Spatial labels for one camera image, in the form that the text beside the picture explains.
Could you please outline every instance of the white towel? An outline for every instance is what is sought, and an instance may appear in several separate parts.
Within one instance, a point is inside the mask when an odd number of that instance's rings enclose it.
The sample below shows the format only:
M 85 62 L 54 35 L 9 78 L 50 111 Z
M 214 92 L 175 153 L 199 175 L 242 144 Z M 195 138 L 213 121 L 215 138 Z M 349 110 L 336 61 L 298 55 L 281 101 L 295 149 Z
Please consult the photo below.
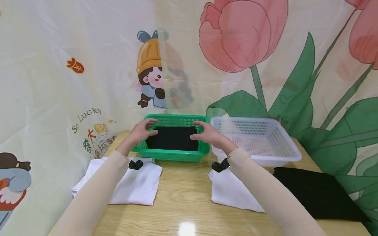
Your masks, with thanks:
M 107 157 L 90 161 L 85 176 L 72 188 L 71 194 L 75 196 L 89 178 L 100 168 Z M 139 170 L 128 169 L 118 183 L 109 204 L 141 204 L 153 205 L 158 191 L 162 167 L 155 164 L 153 158 L 131 158 L 134 162 L 143 161 Z
M 212 182 L 211 200 L 214 203 L 243 210 L 265 212 L 246 186 L 230 169 L 220 173 L 212 170 L 209 173 L 209 179 Z

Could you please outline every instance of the table surface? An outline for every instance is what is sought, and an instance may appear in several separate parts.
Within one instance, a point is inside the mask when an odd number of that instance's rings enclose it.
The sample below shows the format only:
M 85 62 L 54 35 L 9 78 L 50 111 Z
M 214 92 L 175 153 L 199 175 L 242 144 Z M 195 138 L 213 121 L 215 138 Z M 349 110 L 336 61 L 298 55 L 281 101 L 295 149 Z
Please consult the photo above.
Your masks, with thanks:
M 109 156 L 128 134 L 126 131 L 119 134 L 104 156 Z M 299 142 L 293 140 L 302 153 L 302 160 L 285 167 L 320 172 Z M 156 160 L 163 172 L 153 206 L 108 205 L 93 235 L 282 235 L 265 213 L 211 201 L 208 174 L 213 161 L 216 161 L 216 157 L 211 152 L 199 163 Z M 360 222 L 317 222 L 327 235 L 370 235 Z

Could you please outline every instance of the black cloth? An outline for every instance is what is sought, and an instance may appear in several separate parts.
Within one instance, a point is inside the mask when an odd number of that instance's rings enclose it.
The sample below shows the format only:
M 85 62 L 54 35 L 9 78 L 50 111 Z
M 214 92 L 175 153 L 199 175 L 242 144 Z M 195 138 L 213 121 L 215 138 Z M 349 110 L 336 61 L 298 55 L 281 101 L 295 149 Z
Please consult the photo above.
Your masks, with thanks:
M 370 221 L 330 174 L 277 167 L 276 177 L 315 219 Z
M 189 138 L 190 135 L 197 133 L 197 129 L 194 126 L 156 126 L 155 130 L 158 131 L 158 134 L 150 136 L 146 140 L 149 149 L 198 151 L 198 141 Z

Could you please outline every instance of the black clip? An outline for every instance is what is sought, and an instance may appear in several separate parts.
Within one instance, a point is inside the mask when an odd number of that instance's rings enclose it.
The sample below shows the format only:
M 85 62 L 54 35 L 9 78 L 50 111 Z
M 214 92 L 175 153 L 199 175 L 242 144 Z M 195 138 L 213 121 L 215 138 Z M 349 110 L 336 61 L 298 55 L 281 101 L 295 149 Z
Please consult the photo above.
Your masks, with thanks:
M 225 169 L 227 169 L 229 166 L 230 164 L 228 163 L 227 158 L 225 158 L 221 164 L 219 164 L 218 162 L 213 162 L 213 164 L 211 165 L 211 168 L 215 170 L 216 172 L 220 173 L 224 171 Z
M 133 160 L 130 161 L 129 163 L 129 169 L 132 170 L 139 170 L 143 166 L 143 161 L 138 160 L 137 162 L 134 162 Z

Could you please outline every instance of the beige arm sleeve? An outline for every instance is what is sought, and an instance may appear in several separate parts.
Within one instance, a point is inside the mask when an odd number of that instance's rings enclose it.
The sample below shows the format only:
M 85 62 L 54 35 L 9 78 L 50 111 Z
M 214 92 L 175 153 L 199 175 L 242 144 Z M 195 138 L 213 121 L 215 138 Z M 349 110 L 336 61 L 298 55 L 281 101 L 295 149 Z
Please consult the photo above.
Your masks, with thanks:
M 238 148 L 230 153 L 228 162 L 231 172 L 243 182 L 284 235 L 325 235 L 296 197 L 254 162 L 248 152 Z
M 121 153 L 113 151 L 71 201 L 51 236 L 92 235 L 129 162 Z

